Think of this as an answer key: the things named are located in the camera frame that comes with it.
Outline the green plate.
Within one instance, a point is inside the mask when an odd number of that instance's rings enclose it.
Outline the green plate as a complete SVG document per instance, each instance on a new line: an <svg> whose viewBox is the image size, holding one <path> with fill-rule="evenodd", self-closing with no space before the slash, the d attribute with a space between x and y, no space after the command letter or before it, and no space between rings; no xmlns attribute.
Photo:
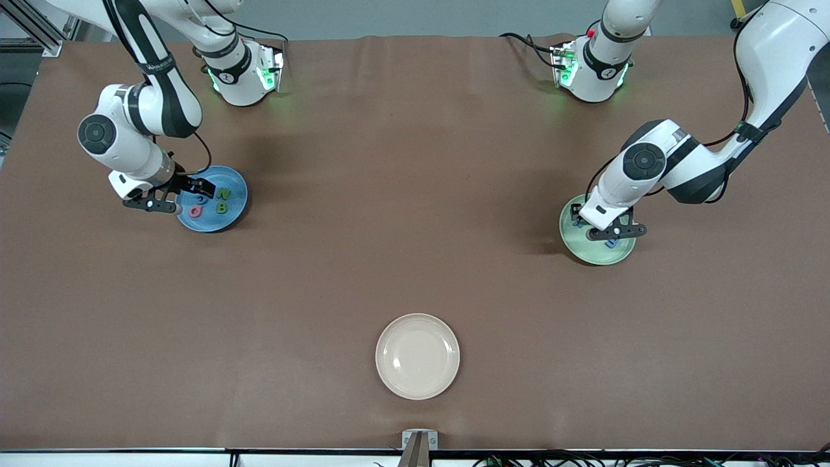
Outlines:
<svg viewBox="0 0 830 467"><path fill-rule="evenodd" d="M560 214L560 221L558 227L560 228L560 235L564 245L584 263L589 263L599 266L607 266L616 264L625 260L635 248L637 239L626 239L619 241L616 248L608 248L605 241L590 241L586 234L593 226L585 224L583 228L575 228L571 224L571 216L569 213L570 204L583 204L585 195L578 195L570 199L566 207L563 208Z"/></svg>

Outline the white table edge rail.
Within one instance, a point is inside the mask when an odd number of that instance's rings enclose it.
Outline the white table edge rail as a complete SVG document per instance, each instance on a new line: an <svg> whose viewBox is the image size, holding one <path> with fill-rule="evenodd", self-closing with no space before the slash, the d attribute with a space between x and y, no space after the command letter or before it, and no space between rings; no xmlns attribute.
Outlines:
<svg viewBox="0 0 830 467"><path fill-rule="evenodd" d="M101 448L0 450L0 467L830 467L816 450Z"/></svg>

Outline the beige plate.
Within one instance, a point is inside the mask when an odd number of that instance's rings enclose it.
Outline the beige plate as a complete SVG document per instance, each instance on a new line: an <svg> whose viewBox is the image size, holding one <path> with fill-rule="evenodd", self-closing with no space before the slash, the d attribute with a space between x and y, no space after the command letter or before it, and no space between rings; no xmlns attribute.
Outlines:
<svg viewBox="0 0 830 467"><path fill-rule="evenodd" d="M426 313L392 320L375 349L383 384L409 401L427 401L449 388L460 370L460 344L453 329Z"/></svg>

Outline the blue plate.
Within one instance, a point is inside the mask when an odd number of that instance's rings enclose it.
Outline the blue plate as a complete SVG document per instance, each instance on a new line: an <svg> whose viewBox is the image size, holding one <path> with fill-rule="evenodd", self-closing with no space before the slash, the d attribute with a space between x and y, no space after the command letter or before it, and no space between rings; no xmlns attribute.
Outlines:
<svg viewBox="0 0 830 467"><path fill-rule="evenodd" d="M199 218L191 219L187 215L187 210L196 205L196 195L187 192L178 194L175 202L181 207L180 213L177 215L179 222L185 228L199 233L216 233L236 224L245 212L249 201L249 190L243 175L231 167L216 165L200 174L200 178L205 178L205 180L209 180L214 184L216 187L214 198L210 199L207 204L202 205L204 212ZM216 197L219 188L231 189L232 194L228 201ZM215 213L215 205L219 202L228 205L228 212L225 215Z"/></svg>

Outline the aluminium frame profile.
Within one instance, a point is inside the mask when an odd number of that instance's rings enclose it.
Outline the aluminium frame profile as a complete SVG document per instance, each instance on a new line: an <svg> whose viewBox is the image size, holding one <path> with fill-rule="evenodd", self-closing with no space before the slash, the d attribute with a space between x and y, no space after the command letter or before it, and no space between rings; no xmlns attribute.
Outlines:
<svg viewBox="0 0 830 467"><path fill-rule="evenodd" d="M59 56L66 37L30 0L0 0L0 53Z"/></svg>

